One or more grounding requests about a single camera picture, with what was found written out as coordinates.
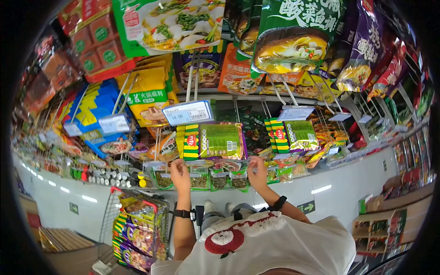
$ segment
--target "black wristwatch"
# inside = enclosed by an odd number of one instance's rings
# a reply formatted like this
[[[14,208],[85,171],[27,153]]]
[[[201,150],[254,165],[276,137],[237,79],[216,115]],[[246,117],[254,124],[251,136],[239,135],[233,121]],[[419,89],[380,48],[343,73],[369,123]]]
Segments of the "black wristwatch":
[[[282,207],[282,205],[286,202],[287,197],[281,196],[279,199],[274,203],[274,206],[269,206],[269,211],[279,211]]]
[[[195,210],[191,209],[191,211],[186,210],[174,210],[174,216],[181,218],[189,218],[191,220],[195,220]]]

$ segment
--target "shopping cart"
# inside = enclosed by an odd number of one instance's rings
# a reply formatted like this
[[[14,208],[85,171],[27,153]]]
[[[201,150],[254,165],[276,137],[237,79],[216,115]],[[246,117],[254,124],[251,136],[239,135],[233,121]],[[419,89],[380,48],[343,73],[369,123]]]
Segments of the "shopping cart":
[[[153,219],[150,221],[153,225],[153,241],[148,253],[151,255],[151,261],[154,262],[157,259],[166,260],[169,248],[169,235],[168,235],[168,217],[169,217],[169,203],[161,200],[158,197],[152,197],[137,190],[121,190],[117,187],[110,188],[110,195],[107,201],[106,210],[103,217],[103,223],[101,226],[101,232],[99,235],[100,245],[98,248],[98,263],[101,266],[101,270],[94,270],[102,275],[109,274],[118,265],[129,269],[133,273],[145,274],[144,272],[128,268],[119,264],[118,259],[114,256],[112,249],[113,238],[113,226],[115,219],[120,214],[122,207],[119,202],[119,195],[127,194],[141,200],[146,205],[150,206],[154,211]]]

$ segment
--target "shoe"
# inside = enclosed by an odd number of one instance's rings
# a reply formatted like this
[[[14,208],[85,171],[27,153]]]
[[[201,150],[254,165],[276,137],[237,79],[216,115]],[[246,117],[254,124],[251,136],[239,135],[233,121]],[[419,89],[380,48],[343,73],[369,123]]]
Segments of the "shoe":
[[[227,212],[228,212],[229,214],[231,214],[231,213],[232,213],[232,210],[234,210],[234,208],[235,208],[236,206],[237,206],[236,204],[232,204],[232,203],[228,202],[228,203],[226,204],[226,210],[227,210]]]
[[[203,206],[205,207],[205,213],[217,211],[216,205],[212,201],[210,201],[210,200],[206,200],[203,203]]]

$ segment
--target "gray pants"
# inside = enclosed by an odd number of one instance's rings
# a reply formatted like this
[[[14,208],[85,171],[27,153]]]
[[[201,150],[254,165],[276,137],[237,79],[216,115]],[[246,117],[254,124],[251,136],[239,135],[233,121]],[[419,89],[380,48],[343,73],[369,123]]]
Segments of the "gray pants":
[[[234,207],[231,213],[229,213],[230,216],[234,215],[235,212],[239,212],[243,216],[243,219],[245,219],[246,217],[257,213],[257,210],[247,203],[240,203]],[[226,217],[220,212],[205,213],[203,215],[202,232],[224,218]]]

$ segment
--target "store aisle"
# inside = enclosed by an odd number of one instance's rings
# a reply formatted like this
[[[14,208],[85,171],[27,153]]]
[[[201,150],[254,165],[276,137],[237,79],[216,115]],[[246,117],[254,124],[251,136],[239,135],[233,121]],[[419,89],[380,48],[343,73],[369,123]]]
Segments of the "store aisle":
[[[386,172],[383,168],[384,160],[387,165]],[[26,191],[38,204],[42,226],[67,227],[90,239],[99,240],[110,194],[109,187],[62,179],[46,171],[32,173],[28,171],[26,164],[23,166],[15,157],[14,163]],[[387,148],[353,164],[299,178],[293,182],[276,183],[271,185],[271,188],[278,194],[286,196],[295,206],[315,201],[312,209],[309,204],[304,205],[312,211],[307,214],[311,222],[336,215],[351,231],[351,221],[358,216],[358,200],[370,193],[379,194],[385,181],[396,174],[394,152],[392,148]],[[172,191],[159,193],[164,195],[172,208],[176,201],[176,193]],[[264,206],[263,199],[252,188],[248,193],[237,190],[200,191],[192,192],[191,196],[193,205],[202,205],[204,200],[210,199],[220,212],[225,212],[227,202],[246,202],[258,209]],[[78,215],[71,212],[70,202],[77,205]]]

